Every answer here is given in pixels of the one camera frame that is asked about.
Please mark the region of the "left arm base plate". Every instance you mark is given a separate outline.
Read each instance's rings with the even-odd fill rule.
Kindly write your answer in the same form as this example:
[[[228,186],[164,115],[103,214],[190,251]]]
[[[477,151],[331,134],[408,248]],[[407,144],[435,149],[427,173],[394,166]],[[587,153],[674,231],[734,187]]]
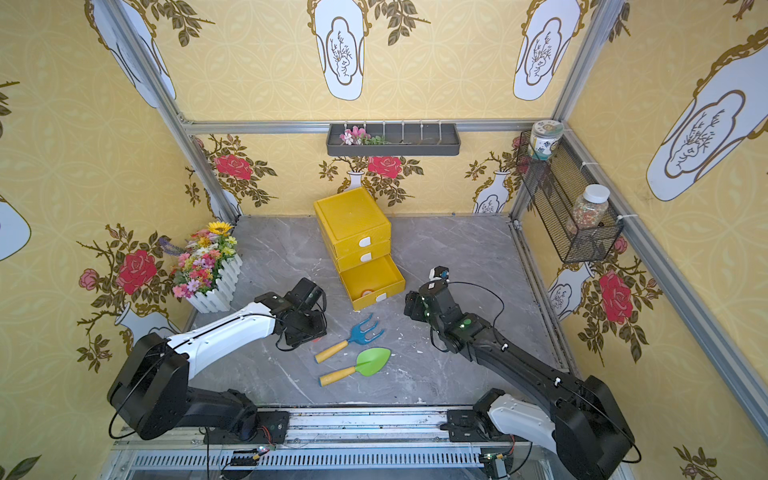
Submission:
[[[206,445],[282,444],[289,427],[288,411],[259,411],[233,430],[208,429],[204,431]]]

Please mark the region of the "blue toy garden fork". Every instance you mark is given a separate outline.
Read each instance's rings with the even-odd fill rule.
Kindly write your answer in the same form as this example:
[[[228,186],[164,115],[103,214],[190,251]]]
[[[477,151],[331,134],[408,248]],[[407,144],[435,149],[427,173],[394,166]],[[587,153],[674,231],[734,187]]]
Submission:
[[[320,364],[338,354],[344,350],[350,344],[366,345],[369,344],[383,335],[385,330],[379,329],[379,321],[373,320],[373,315],[370,314],[365,320],[359,322],[353,326],[350,330],[350,334],[346,340],[339,342],[332,347],[329,347],[322,352],[315,355],[315,361]]]

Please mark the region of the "aluminium rail frame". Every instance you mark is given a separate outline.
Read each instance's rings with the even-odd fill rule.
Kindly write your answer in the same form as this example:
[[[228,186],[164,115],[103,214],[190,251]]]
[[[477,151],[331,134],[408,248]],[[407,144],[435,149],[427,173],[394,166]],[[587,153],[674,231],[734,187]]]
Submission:
[[[449,440],[439,426],[449,410],[485,410],[503,431],[526,439]],[[243,478],[255,471],[482,468],[490,477],[523,471],[542,479],[577,479],[555,453],[554,425],[539,408],[509,395],[482,406],[291,408],[282,444],[206,445],[203,428],[178,428],[150,441],[118,440],[100,474],[132,479],[140,472],[185,478]]]

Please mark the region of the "white lid snack jar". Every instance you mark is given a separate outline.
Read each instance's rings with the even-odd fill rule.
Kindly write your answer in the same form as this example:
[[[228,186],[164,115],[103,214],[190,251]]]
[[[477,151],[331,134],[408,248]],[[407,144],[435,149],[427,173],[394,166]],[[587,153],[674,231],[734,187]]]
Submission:
[[[574,201],[568,231],[576,234],[582,229],[597,227],[609,206],[610,190],[601,184],[587,185]]]

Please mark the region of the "green toy garden shovel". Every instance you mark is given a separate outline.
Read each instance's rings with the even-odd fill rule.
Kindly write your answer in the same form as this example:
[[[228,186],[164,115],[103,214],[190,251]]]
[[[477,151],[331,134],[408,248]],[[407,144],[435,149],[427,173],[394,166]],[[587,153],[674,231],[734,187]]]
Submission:
[[[359,373],[364,377],[373,376],[383,369],[383,367],[388,363],[390,357],[390,349],[367,349],[357,356],[356,364],[354,366],[321,376],[319,378],[319,384],[322,387],[325,387],[356,373]]]

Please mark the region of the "yellow drawer cabinet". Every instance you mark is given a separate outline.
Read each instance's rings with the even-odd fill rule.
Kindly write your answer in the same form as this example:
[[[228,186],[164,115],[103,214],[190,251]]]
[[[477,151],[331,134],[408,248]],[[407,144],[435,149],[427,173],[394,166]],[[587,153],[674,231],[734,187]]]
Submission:
[[[367,190],[352,189],[320,199],[314,211],[355,311],[404,290],[405,279],[391,256],[391,222]],[[366,289],[373,293],[361,296]]]

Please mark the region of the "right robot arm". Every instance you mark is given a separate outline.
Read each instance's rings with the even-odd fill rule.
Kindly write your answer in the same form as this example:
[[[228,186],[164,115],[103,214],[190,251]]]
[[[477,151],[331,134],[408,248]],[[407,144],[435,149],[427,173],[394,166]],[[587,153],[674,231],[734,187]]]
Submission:
[[[437,331],[447,350],[522,391],[554,423],[555,453],[577,479],[607,479],[636,447],[609,387],[556,370],[514,345],[487,320],[461,310],[449,282],[433,280],[405,297],[404,314]]]

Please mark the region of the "jar with patterned lid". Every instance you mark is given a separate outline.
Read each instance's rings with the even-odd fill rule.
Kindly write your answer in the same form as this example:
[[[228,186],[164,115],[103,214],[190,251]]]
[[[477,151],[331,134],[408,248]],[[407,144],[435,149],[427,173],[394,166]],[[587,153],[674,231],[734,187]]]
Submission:
[[[535,122],[529,134],[529,155],[536,160],[548,160],[558,148],[564,130],[564,125],[556,120]]]

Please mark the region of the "pink artificial flowers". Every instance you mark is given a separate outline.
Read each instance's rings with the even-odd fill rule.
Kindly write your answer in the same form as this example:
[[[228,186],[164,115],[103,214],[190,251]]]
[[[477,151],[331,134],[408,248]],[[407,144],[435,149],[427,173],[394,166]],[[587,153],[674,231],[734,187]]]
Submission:
[[[340,135],[339,139],[343,145],[355,146],[355,145],[384,145],[385,139],[383,136],[374,136],[367,132],[365,128],[353,126],[351,129],[345,129]]]

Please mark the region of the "flower basket white fence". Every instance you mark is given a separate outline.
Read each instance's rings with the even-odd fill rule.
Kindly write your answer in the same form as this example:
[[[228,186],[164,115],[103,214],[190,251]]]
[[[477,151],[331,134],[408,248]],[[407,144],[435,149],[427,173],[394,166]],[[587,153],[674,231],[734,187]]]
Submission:
[[[172,294],[200,313],[231,308],[242,266],[233,229],[226,222],[210,222],[190,236],[178,255]]]

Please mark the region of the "grey wall shelf tray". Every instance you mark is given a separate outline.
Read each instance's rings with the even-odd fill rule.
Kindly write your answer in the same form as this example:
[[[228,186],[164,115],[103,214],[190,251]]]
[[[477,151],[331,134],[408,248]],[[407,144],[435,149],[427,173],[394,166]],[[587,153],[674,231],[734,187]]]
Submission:
[[[384,145],[343,145],[339,135],[353,126],[383,136]],[[381,121],[331,123],[326,135],[329,156],[457,156],[462,141],[455,123],[428,121]]]

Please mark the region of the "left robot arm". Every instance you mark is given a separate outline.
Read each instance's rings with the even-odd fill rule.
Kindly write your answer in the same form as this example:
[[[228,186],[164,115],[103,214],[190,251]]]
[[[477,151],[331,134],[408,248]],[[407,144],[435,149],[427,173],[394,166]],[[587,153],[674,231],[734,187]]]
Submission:
[[[200,328],[167,338],[146,334],[133,347],[107,400],[143,440],[177,427],[201,427],[249,441],[263,430],[257,406],[239,391],[193,388],[190,381],[254,341],[275,335],[291,352],[324,336],[326,309],[325,291],[303,278],[283,296],[267,292]]]

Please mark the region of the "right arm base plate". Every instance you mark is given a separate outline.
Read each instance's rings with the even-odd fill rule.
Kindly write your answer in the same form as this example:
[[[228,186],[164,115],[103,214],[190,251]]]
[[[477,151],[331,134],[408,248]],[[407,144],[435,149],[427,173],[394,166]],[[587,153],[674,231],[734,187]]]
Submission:
[[[459,442],[500,442],[526,439],[520,429],[501,430],[485,410],[449,410],[447,420],[439,426],[447,432],[449,440]]]

